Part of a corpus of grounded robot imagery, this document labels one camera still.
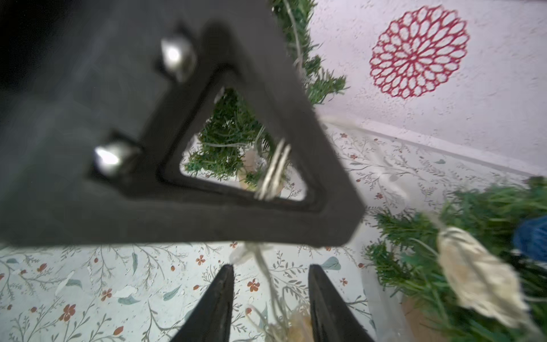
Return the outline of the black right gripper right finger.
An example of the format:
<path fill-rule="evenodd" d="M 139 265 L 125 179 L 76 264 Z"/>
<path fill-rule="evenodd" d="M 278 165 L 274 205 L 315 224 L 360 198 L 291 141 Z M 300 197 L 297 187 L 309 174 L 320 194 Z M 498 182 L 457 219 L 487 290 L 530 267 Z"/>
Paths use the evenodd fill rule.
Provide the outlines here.
<path fill-rule="evenodd" d="M 374 342 L 317 264 L 309 268 L 309 299 L 316 342 Z"/>

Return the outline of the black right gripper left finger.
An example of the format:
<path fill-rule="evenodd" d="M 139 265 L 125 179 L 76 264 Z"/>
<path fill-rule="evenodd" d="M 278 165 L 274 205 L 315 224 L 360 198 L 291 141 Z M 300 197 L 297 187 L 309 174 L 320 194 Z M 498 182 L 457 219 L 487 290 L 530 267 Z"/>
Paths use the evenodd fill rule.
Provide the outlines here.
<path fill-rule="evenodd" d="M 234 300 L 234 268 L 221 267 L 171 342 L 228 342 Z"/>

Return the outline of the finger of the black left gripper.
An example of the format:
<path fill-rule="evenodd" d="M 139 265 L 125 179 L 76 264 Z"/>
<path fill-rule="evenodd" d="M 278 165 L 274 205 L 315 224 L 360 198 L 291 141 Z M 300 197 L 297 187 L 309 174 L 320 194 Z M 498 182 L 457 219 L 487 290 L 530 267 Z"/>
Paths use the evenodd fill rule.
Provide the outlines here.
<path fill-rule="evenodd" d="M 314 1 L 3 1 L 1 240 L 350 240 Z"/>

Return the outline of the clear plastic battery box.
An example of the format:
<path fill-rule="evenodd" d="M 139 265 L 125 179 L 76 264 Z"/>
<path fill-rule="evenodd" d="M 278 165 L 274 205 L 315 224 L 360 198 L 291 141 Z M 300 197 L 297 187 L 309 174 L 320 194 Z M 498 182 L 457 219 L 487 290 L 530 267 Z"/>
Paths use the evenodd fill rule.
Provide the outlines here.
<path fill-rule="evenodd" d="M 376 341 L 414 341 L 400 298 L 392 288 L 380 285 L 374 267 L 362 270 L 363 290 L 375 328 Z"/>

